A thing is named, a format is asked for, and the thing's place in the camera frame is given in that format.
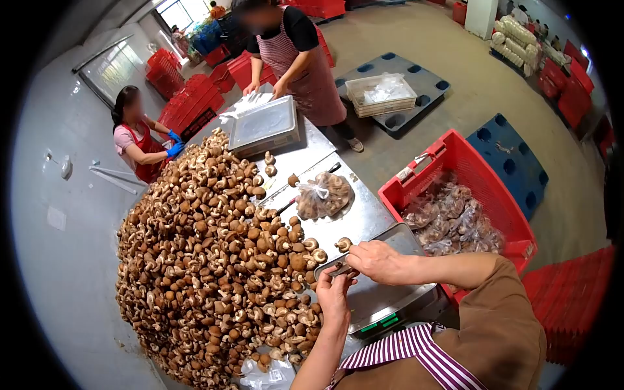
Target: pink shirt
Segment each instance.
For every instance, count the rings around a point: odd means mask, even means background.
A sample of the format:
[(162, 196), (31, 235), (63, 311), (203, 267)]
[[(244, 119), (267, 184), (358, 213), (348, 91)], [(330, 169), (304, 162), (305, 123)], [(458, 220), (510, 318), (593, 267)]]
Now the pink shirt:
[(134, 144), (134, 139), (132, 138), (132, 134), (130, 134), (130, 131), (134, 133), (134, 136), (139, 141), (141, 141), (143, 137), (145, 137), (145, 134), (143, 133), (129, 130), (126, 129), (123, 125), (119, 125), (115, 128), (113, 141), (115, 142), (115, 150), (117, 151), (117, 154), (122, 158), (123, 161), (125, 161), (126, 164), (128, 164), (130, 169), (132, 169), (132, 171), (134, 172), (137, 170), (137, 163), (125, 153), (125, 149), (129, 145)]

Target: hand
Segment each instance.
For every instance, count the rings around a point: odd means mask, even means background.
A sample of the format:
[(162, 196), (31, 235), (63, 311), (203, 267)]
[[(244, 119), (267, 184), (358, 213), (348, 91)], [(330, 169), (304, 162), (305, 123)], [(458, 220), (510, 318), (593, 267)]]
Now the hand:
[(167, 151), (167, 158), (175, 157), (180, 154), (180, 152), (184, 150), (184, 145), (183, 142), (175, 143), (171, 149)]
[(323, 309), (324, 327), (348, 328), (351, 323), (351, 312), (347, 305), (347, 290), (358, 281), (353, 279), (359, 275), (354, 271), (350, 274), (338, 275), (331, 280), (329, 272), (335, 271), (336, 267), (330, 267), (319, 275), (316, 285), (316, 296), (318, 303)]
[(279, 99), (286, 95), (286, 85), (287, 83), (282, 81), (282, 79), (278, 80), (273, 86), (273, 98), (271, 100)]
[(387, 243), (373, 240), (351, 245), (346, 261), (377, 283), (398, 286), (412, 284), (411, 267), (407, 262), (418, 258), (402, 255)]
[(174, 133), (171, 129), (169, 129), (169, 133), (167, 133), (167, 136), (174, 140), (176, 144), (182, 143), (182, 139), (180, 138), (180, 136)]
[(243, 89), (243, 96), (247, 96), (253, 91), (258, 92), (258, 89), (260, 89), (260, 81), (251, 80), (247, 88)]

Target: dark hair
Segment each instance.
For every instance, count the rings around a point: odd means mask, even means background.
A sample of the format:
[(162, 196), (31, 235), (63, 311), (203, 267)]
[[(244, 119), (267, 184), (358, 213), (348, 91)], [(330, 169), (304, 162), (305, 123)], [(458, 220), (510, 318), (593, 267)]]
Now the dark hair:
[(277, 0), (234, 0), (232, 1), (232, 12), (241, 14), (267, 6), (277, 6)]
[(113, 134), (115, 134), (115, 128), (124, 122), (124, 107), (134, 103), (138, 95), (139, 88), (134, 85), (127, 85), (119, 91), (115, 108), (110, 112), (110, 116), (113, 118)]

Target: pallet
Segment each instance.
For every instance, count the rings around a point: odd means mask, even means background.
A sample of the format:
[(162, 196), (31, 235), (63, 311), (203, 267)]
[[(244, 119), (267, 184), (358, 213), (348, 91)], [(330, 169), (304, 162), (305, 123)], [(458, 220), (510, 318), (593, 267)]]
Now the pallet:
[(435, 109), (444, 100), (444, 93), (451, 88), (448, 81), (410, 60), (388, 52), (337, 77), (334, 82), (340, 98), (351, 104), (347, 96), (345, 82), (364, 77), (380, 76), (383, 72), (403, 74), (405, 81), (418, 95), (416, 106), (411, 110), (370, 117), (394, 139), (400, 139), (416, 123)]
[(395, 6), (395, 5), (405, 4), (405, 2), (406, 0), (380, 0), (380, 1), (367, 2), (366, 4), (358, 4), (356, 6), (348, 6), (345, 4), (344, 8), (347, 11), (353, 11), (354, 9), (364, 8), (368, 6)]
[(524, 69), (521, 69), (521, 68), (517, 67), (513, 62), (509, 61), (501, 53), (497, 52), (494, 49), (490, 49), (490, 56), (496, 58), (497, 60), (501, 61), (503, 64), (509, 66), (511, 69), (514, 70), (514, 72), (518, 73), (524, 79), (524, 77), (525, 77), (524, 76)]
[(522, 137), (502, 114), (496, 114), (466, 140), (494, 169), (530, 220), (544, 200), (548, 174)]
[(335, 21), (336, 19), (343, 19), (344, 15), (345, 14), (337, 15), (337, 16), (333, 16), (333, 17), (328, 17), (327, 19), (323, 19), (322, 17), (316, 17), (316, 16), (308, 16), (308, 19), (310, 19), (312, 21), (312, 23), (316, 24), (317, 26), (320, 26), (322, 24), (329, 23), (331, 21)]

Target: shoe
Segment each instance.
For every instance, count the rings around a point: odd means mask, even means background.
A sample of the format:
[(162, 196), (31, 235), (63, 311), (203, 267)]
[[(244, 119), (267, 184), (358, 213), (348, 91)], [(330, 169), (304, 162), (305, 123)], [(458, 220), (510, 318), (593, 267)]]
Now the shoe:
[(353, 150), (354, 152), (357, 152), (357, 153), (364, 152), (364, 145), (362, 145), (359, 139), (353, 137), (350, 140), (347, 140), (347, 142), (349, 142), (349, 146), (351, 147), (351, 150)]

